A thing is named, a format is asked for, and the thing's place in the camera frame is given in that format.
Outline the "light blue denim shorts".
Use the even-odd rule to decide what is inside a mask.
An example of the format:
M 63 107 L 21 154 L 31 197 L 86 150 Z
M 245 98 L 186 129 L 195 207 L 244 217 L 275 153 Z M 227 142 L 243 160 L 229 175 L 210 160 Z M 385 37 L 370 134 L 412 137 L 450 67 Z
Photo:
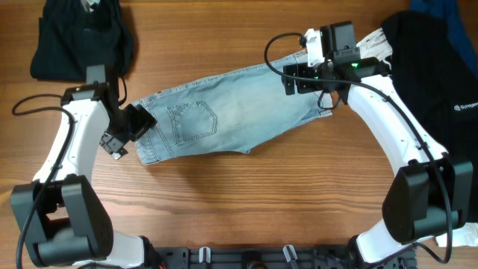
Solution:
M 156 124 L 137 142 L 144 165 L 255 146 L 331 115 L 330 95 L 288 96 L 266 64 L 213 75 L 137 100 Z

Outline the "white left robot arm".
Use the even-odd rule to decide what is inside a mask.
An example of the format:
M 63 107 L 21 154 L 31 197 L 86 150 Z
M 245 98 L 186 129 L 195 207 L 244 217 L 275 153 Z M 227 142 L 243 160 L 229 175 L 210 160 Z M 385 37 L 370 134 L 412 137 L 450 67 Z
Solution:
M 91 185 L 96 151 L 120 157 L 154 124 L 137 105 L 121 108 L 118 81 L 66 89 L 54 108 L 62 114 L 43 166 L 29 184 L 17 185 L 10 204 L 20 229 L 15 263 L 23 254 L 38 268 L 163 268 L 149 239 L 114 231 Z

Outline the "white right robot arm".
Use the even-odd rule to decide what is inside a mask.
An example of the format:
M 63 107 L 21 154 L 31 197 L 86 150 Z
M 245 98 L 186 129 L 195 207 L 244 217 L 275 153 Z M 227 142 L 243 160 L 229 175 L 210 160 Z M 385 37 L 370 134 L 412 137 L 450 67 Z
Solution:
M 467 222 L 471 162 L 453 157 L 427 133 L 398 96 L 387 66 L 376 58 L 318 67 L 293 64 L 283 72 L 288 95 L 338 93 L 367 124 L 394 173 L 381 220 L 338 253 L 345 267 L 384 265 L 432 237 L 444 239 L 442 261 L 447 262 L 454 233 Z

